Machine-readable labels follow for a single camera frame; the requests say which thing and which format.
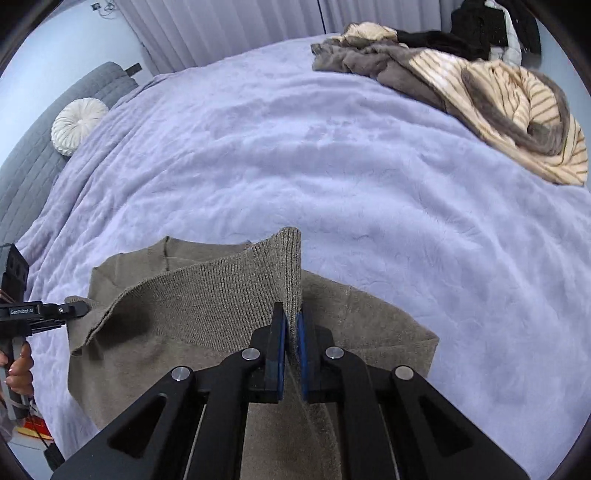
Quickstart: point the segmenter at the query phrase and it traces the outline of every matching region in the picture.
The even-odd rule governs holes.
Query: beige striped blanket
[[[566,140],[557,155],[543,155],[517,146],[508,135],[493,128],[475,107],[462,72],[469,72],[478,88],[507,118],[527,133],[532,122],[551,127],[560,124],[552,90],[523,67],[502,60],[469,62],[437,50],[423,50],[409,62],[420,77],[444,96],[480,133],[480,137],[529,171],[558,184],[584,185],[587,180],[587,146],[583,130],[570,115]]]
[[[352,37],[365,38],[366,40],[383,40],[389,38],[394,41],[398,41],[398,34],[396,30],[384,25],[378,25],[373,22],[362,22],[360,24],[350,23],[345,28],[345,33],[342,35],[336,35],[335,40],[343,41],[349,40]]]

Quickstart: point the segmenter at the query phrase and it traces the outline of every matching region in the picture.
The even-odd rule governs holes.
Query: wall
[[[566,53],[548,29],[538,21],[542,42],[542,62],[537,68],[554,80],[565,92],[570,110],[591,138],[591,96]]]
[[[152,78],[141,44],[121,13],[101,18],[87,0],[41,24],[0,77],[0,164],[31,124],[72,84],[106,61],[127,69],[143,84]]]

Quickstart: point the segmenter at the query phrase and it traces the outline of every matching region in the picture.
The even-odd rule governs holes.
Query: silver bolt
[[[177,367],[173,370],[172,376],[177,381],[186,380],[189,378],[191,372],[187,367]]]
[[[244,360],[256,360],[261,356],[261,353],[256,348],[245,348],[242,351],[242,358]]]
[[[337,346],[330,346],[326,349],[326,356],[332,358],[332,360],[343,358],[344,354],[345,352],[343,352],[343,349]]]
[[[394,375],[396,375],[400,380],[410,380],[414,377],[413,369],[407,367],[406,365],[401,365],[400,367],[394,370]]]

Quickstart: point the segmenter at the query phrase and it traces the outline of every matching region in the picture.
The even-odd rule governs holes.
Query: gray headboard
[[[41,213],[67,157],[51,144],[51,126],[68,103],[98,98],[111,108],[138,84],[108,62],[76,82],[35,121],[0,167],[0,245],[16,242]]]

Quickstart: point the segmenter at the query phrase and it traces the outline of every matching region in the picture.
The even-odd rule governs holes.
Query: gray sweater
[[[91,312],[67,326],[68,382],[101,428],[175,366],[212,367],[248,346],[276,301],[290,339],[304,302],[337,345],[376,367],[407,364],[426,375],[438,342],[402,310],[302,271],[295,228],[253,245],[166,237],[95,268],[88,296]],[[334,412],[301,401],[294,351],[289,345],[284,401],[249,407],[242,479],[340,478]]]

